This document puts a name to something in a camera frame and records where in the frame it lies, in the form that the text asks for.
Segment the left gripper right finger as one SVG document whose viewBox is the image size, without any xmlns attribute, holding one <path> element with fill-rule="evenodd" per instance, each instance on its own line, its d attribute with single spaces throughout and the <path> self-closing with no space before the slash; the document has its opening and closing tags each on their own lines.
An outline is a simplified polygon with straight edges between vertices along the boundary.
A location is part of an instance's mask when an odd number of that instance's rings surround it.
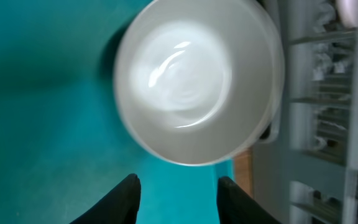
<svg viewBox="0 0 358 224">
<path fill-rule="evenodd" d="M 216 203 L 220 224 L 280 224 L 227 176 L 218 180 Z"/>
</svg>

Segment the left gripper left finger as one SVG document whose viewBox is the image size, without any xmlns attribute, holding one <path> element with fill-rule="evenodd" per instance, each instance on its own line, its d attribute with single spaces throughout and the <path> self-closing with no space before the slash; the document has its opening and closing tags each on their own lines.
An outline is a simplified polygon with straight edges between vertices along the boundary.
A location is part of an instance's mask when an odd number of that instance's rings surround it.
<svg viewBox="0 0 358 224">
<path fill-rule="evenodd" d="M 70 224 L 135 224 L 140 196 L 140 179 L 136 174 L 129 174 Z"/>
</svg>

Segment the bowl with rice leftovers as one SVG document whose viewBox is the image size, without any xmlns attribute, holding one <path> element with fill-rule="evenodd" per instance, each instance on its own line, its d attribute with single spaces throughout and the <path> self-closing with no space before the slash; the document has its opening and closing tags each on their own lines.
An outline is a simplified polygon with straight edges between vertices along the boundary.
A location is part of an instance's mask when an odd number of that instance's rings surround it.
<svg viewBox="0 0 358 224">
<path fill-rule="evenodd" d="M 248 0 L 158 0 L 130 23 L 114 64 L 124 126 L 146 151 L 204 166 L 253 145 L 280 109 L 285 61 Z"/>
</svg>

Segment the pink bowl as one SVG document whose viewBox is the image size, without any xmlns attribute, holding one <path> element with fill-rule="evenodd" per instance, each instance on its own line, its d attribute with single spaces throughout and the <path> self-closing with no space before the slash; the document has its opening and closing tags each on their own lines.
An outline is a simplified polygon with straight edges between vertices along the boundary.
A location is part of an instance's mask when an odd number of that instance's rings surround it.
<svg viewBox="0 0 358 224">
<path fill-rule="evenodd" d="M 336 6 L 346 27 L 358 27 L 358 0 L 336 0 Z"/>
</svg>

